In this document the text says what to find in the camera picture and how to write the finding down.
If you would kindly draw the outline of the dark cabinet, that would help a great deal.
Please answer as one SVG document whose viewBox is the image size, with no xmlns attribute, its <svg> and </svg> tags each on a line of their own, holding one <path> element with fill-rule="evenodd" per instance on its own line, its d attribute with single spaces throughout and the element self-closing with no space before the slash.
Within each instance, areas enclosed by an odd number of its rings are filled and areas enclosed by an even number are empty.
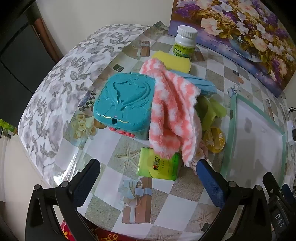
<svg viewBox="0 0 296 241">
<path fill-rule="evenodd" d="M 62 58 L 36 1 L 1 0 L 1 120 L 18 126 L 40 83 Z"/>
</svg>

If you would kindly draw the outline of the green tissue pack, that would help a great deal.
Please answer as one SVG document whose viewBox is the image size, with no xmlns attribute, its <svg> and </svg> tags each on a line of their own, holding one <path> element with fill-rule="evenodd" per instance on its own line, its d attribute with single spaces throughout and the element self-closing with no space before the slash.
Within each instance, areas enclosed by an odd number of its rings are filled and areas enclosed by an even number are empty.
<svg viewBox="0 0 296 241">
<path fill-rule="evenodd" d="M 153 149 L 141 148 L 137 175 L 175 181 L 180 160 L 179 153 L 175 153 L 170 159 L 164 159 L 157 155 Z"/>
</svg>

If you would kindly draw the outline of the patterned plastic table cover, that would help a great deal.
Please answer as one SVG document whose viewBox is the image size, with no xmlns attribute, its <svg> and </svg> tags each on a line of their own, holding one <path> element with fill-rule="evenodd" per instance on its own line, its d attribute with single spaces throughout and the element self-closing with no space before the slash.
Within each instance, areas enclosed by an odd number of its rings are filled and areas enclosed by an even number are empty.
<svg viewBox="0 0 296 241">
<path fill-rule="evenodd" d="M 91 91 L 99 93 L 111 75 L 138 72 L 144 61 L 156 51 L 171 53 L 173 43 L 174 39 L 168 35 L 168 28 L 163 23 L 149 26 L 106 66 L 86 94 Z M 225 108 L 230 108 L 227 89 L 233 87 L 265 113 L 272 113 L 278 126 L 292 119 L 287 111 L 286 93 L 275 97 L 245 69 L 206 47 L 196 47 L 190 73 L 213 82 L 217 87 L 214 98 Z M 95 158 L 100 161 L 101 172 L 79 208 L 89 221 L 105 230 L 141 239 L 198 240 L 206 225 L 216 217 L 218 208 L 211 202 L 199 178 L 184 166 L 175 181 L 153 180 L 149 222 L 136 225 L 122 222 L 118 185 L 123 180 L 137 178 L 140 151 L 147 148 L 149 142 L 107 128 L 80 132 L 78 122 L 85 118 L 92 118 L 91 108 L 78 108 L 74 112 L 56 156 L 54 183 L 50 185 L 58 186 L 71 180 Z"/>
</svg>

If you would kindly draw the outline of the teal plastic toy box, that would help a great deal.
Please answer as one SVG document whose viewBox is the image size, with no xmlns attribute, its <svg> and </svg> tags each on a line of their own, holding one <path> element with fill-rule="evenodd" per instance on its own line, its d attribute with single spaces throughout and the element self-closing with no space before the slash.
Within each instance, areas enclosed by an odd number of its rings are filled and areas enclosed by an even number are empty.
<svg viewBox="0 0 296 241">
<path fill-rule="evenodd" d="M 148 140 L 154 86 L 155 79 L 144 74 L 113 75 L 94 103 L 94 118 L 111 131 Z"/>
</svg>

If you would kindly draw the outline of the floral painting canvas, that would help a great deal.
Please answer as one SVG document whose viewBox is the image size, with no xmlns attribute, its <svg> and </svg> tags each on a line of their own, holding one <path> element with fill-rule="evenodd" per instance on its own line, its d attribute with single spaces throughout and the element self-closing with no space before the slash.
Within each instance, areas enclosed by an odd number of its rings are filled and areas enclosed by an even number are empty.
<svg viewBox="0 0 296 241">
<path fill-rule="evenodd" d="M 174 1 L 169 34 L 180 25 L 196 42 L 243 67 L 279 97 L 295 73 L 295 1 Z"/>
</svg>

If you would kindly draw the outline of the yellow sponge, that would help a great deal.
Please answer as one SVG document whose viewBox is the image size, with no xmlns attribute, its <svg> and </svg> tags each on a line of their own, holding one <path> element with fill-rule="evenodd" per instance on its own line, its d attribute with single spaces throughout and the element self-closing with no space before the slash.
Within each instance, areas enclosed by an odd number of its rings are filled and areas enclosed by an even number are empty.
<svg viewBox="0 0 296 241">
<path fill-rule="evenodd" d="M 157 51 L 152 58 L 157 58 L 163 62 L 168 70 L 174 70 L 188 74 L 191 69 L 191 62 L 188 58 L 171 55 L 163 51 Z"/>
</svg>

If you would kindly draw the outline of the white green pill bottle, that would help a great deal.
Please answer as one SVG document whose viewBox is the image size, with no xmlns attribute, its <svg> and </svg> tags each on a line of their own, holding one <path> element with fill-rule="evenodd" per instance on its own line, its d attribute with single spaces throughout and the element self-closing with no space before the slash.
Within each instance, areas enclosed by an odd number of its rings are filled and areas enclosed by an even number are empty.
<svg viewBox="0 0 296 241">
<path fill-rule="evenodd" d="M 179 25 L 173 46 L 176 56 L 191 59 L 195 52 L 198 31 L 190 26 Z"/>
</svg>

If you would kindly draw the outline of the grey floral tablecloth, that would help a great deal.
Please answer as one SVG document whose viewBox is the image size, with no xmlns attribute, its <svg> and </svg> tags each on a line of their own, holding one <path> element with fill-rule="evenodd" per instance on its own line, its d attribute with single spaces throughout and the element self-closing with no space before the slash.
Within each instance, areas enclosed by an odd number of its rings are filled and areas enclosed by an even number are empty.
<svg viewBox="0 0 296 241">
<path fill-rule="evenodd" d="M 74 112 L 106 66 L 149 27 L 102 27 L 72 48 L 43 79 L 18 124 L 18 135 L 44 181 L 53 184 L 56 156 Z"/>
</svg>

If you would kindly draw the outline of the white tray teal rim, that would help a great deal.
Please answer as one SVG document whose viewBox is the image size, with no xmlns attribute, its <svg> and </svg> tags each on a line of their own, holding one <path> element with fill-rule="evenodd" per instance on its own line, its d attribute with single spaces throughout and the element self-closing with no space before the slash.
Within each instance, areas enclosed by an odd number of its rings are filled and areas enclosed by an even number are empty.
<svg viewBox="0 0 296 241">
<path fill-rule="evenodd" d="M 281 128 L 261 109 L 239 94 L 230 98 L 230 122 L 221 175 L 242 187 L 261 185 L 271 172 L 283 183 L 286 137 Z"/>
</svg>

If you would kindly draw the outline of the white power strip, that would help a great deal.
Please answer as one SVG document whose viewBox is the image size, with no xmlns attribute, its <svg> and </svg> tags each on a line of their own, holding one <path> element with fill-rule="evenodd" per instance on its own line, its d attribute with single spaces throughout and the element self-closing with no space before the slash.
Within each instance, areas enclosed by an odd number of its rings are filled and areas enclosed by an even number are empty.
<svg viewBox="0 0 296 241">
<path fill-rule="evenodd" d="M 287 121 L 287 142 L 289 146 L 293 146 L 296 141 L 296 128 L 292 120 Z"/>
</svg>

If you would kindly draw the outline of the green microfiber cloth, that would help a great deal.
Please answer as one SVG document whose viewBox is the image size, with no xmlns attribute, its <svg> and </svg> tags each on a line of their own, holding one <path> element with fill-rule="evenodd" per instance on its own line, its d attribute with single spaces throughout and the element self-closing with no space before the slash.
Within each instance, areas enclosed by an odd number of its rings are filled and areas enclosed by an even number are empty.
<svg viewBox="0 0 296 241">
<path fill-rule="evenodd" d="M 227 114 L 226 108 L 213 97 L 199 96 L 195 109 L 201 121 L 202 131 L 210 129 L 216 117 L 224 118 Z"/>
</svg>

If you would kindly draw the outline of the yellow round pouch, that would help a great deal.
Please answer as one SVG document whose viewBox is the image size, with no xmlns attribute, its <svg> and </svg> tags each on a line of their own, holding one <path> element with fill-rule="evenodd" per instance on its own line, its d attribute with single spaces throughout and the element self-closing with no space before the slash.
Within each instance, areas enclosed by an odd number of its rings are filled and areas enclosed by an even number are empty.
<svg viewBox="0 0 296 241">
<path fill-rule="evenodd" d="M 217 154 L 224 149 L 226 138 L 220 128 L 211 127 L 204 133 L 203 141 L 210 152 Z"/>
</svg>

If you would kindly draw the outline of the pink white zigzag towel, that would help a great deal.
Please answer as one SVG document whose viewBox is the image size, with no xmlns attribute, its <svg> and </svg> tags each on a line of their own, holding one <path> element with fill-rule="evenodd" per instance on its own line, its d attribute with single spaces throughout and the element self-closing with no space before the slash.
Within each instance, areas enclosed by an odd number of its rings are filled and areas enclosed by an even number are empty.
<svg viewBox="0 0 296 241">
<path fill-rule="evenodd" d="M 145 61 L 140 74 L 155 80 L 149 143 L 161 158 L 180 151 L 186 167 L 191 165 L 201 142 L 202 127 L 195 105 L 201 91 L 184 77 L 166 69 L 157 58 Z"/>
</svg>

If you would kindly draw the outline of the pink floral cloth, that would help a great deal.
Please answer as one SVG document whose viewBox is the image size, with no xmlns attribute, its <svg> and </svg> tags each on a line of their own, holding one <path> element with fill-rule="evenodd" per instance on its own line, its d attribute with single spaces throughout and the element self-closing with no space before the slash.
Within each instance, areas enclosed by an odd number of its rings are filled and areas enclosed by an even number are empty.
<svg viewBox="0 0 296 241">
<path fill-rule="evenodd" d="M 190 168 L 195 172 L 195 175 L 197 175 L 196 169 L 197 169 L 197 162 L 200 160 L 206 160 L 207 163 L 213 167 L 212 163 L 210 162 L 210 160 L 208 159 L 208 148 L 206 147 L 205 143 L 203 140 L 201 140 L 201 142 L 199 143 L 197 150 L 196 150 L 196 154 L 193 157 L 191 164 L 190 164 Z"/>
</svg>

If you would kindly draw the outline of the red floral cushion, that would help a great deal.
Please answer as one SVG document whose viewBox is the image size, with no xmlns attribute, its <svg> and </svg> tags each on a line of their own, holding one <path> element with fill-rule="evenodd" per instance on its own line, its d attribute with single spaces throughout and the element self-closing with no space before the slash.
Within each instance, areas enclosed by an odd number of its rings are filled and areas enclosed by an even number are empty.
<svg viewBox="0 0 296 241">
<path fill-rule="evenodd" d="M 63 221 L 60 225 L 60 228 L 63 232 L 63 234 L 65 235 L 65 238 L 67 238 L 68 240 L 76 240 L 72 234 L 72 232 L 70 232 L 70 228 L 67 225 L 66 221 Z M 104 230 L 102 228 L 99 228 L 96 225 L 90 224 L 90 230 L 92 232 L 92 234 L 95 236 L 96 240 L 99 241 L 128 241 L 128 240 L 134 240 L 131 237 L 127 237 L 125 235 L 121 235 L 118 233 L 114 233 L 114 232 L 110 232 L 107 230 Z"/>
</svg>

